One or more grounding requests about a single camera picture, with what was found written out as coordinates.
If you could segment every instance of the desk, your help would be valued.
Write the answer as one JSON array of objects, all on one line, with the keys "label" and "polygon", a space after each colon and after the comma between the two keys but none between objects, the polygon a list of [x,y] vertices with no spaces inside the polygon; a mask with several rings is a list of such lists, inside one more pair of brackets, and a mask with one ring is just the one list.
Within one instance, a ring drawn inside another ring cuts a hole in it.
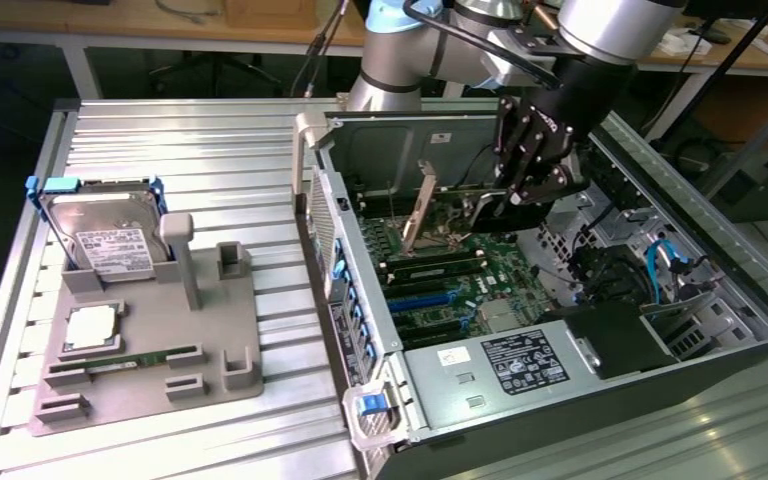
[{"label": "desk", "polygon": [[[722,30],[730,37],[731,43],[729,45],[714,45],[707,55],[696,55],[690,61],[686,72],[690,73],[678,94],[675,95],[671,103],[668,104],[663,115],[654,123],[654,127],[646,135],[646,140],[654,140],[666,133],[666,130],[678,119],[680,112],[690,104],[696,93],[702,90],[704,83],[717,71],[717,67],[723,62],[731,50],[737,46],[739,39],[746,34],[746,31],[733,25],[719,22],[717,28]],[[687,55],[671,56],[663,53],[659,49],[639,63],[639,69],[643,71],[656,72],[678,72],[683,65]],[[741,58],[729,70],[729,75],[746,75],[754,77],[768,77],[768,55],[754,45],[746,49]]]},{"label": "desk", "polygon": [[[203,9],[220,0],[200,0]],[[197,2],[187,8],[197,10]],[[336,0],[319,0],[320,25]],[[64,0],[0,0],[0,42],[52,45],[61,49],[83,99],[101,98],[101,88],[85,49],[91,47],[303,55],[319,33],[315,29],[231,28],[224,17],[204,17],[197,25],[156,7],[153,0],[115,0],[108,6]],[[328,55],[359,57],[364,22],[354,4],[328,49]]]}]

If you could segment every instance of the gray floor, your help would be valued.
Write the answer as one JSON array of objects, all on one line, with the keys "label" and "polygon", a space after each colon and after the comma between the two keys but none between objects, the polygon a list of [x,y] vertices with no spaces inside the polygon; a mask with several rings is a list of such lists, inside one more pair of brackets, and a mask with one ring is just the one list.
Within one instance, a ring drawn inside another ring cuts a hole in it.
[{"label": "gray floor", "polygon": [[[92,49],[89,55],[107,98],[209,96],[208,66],[169,75],[163,79],[164,89],[160,93],[151,84],[149,70],[179,62],[181,52]],[[252,55],[239,55],[237,58],[251,61]],[[288,90],[302,62],[300,56],[264,57],[263,69],[283,81],[284,90]],[[327,81],[320,81],[316,96],[332,96],[336,91],[347,91],[358,69],[358,59],[330,59],[322,77],[327,77]],[[619,104],[632,125],[638,125],[646,114],[662,103],[662,95],[671,81],[671,77],[654,74],[643,74],[638,80],[632,88],[634,95]],[[439,82],[426,82],[426,96],[440,95],[440,91]],[[233,98],[271,97],[272,87],[231,70],[221,78],[220,94]],[[468,96],[487,94],[480,91],[467,92]],[[57,98],[73,97],[76,89],[64,57],[56,48],[0,44],[0,275],[24,203],[25,177],[33,170],[53,102]]]}]

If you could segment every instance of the circuit board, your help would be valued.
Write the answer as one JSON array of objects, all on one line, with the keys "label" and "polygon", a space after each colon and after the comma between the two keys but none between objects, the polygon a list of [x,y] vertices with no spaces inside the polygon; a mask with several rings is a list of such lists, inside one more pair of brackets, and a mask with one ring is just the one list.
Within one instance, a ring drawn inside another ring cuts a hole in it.
[{"label": "circuit board", "polygon": [[[414,251],[404,253],[402,229],[407,216],[359,220],[367,249],[379,266],[388,262],[428,259],[427,270],[415,275],[430,273],[442,276],[442,263],[436,263],[436,259],[470,252],[482,255],[474,262],[480,267],[467,270],[464,275],[456,271],[446,279],[411,281],[407,285],[392,285],[386,276],[379,277],[406,348],[422,348],[500,331],[499,325],[495,329],[480,314],[482,305],[494,300],[506,300],[511,306],[511,317],[516,319],[511,328],[531,325],[552,308],[544,287],[530,273],[531,265],[518,247],[515,234],[470,234],[459,238],[444,233],[446,229],[440,228],[443,222],[434,222],[419,237]],[[430,295],[447,295],[447,304],[406,308],[412,299],[428,298]]]}]

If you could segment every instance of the table leg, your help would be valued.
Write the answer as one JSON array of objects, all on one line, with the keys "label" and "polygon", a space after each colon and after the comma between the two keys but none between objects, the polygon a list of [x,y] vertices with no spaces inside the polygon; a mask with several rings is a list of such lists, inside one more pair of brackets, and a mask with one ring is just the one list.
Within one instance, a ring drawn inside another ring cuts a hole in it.
[{"label": "table leg", "polygon": [[91,62],[88,61],[88,54],[85,47],[65,43],[59,45],[64,52],[67,65],[69,67],[69,74],[73,77],[79,97],[83,100],[95,100],[103,98],[103,91],[100,90],[100,83],[96,79],[96,73]]},{"label": "table leg", "polygon": [[462,98],[464,93],[464,84],[447,82],[447,86],[443,89],[443,98]]},{"label": "table leg", "polygon": [[668,130],[668,127],[672,125],[675,120],[678,120],[680,112],[683,112],[683,109],[690,104],[690,101],[692,101],[696,93],[699,93],[699,90],[702,90],[702,87],[704,86],[704,83],[707,82],[707,79],[711,75],[712,72],[694,73],[690,75],[690,78],[687,78],[687,81],[683,83],[683,87],[680,87],[680,90],[672,98],[668,107],[666,107],[666,111],[654,123],[654,127],[651,127],[651,130],[648,130],[646,135],[646,140],[648,142],[663,136],[666,130]]}]

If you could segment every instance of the hard drive label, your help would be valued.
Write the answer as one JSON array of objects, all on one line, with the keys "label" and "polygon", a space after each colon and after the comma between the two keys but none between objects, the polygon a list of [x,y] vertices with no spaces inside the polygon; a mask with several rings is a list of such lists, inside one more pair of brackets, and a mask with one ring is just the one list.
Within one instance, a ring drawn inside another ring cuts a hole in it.
[{"label": "hard drive label", "polygon": [[571,379],[542,330],[488,340],[482,342],[482,348],[510,395]]},{"label": "hard drive label", "polygon": [[152,270],[144,232],[139,228],[79,232],[76,236],[100,275]]}]

